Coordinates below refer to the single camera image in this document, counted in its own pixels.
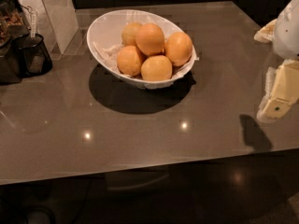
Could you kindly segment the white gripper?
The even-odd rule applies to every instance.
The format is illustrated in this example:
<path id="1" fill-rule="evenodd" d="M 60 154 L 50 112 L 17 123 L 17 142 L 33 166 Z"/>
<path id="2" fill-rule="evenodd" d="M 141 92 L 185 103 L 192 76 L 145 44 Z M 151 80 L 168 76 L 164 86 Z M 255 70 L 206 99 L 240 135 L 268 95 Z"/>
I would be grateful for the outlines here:
<path id="1" fill-rule="evenodd" d="M 285 59 L 265 75 L 265 95 L 259 105 L 257 120 L 271 123 L 283 118 L 299 100 L 299 0 L 291 2 L 276 20 L 268 22 L 254 35 L 254 40 L 270 43 L 274 52 Z"/>

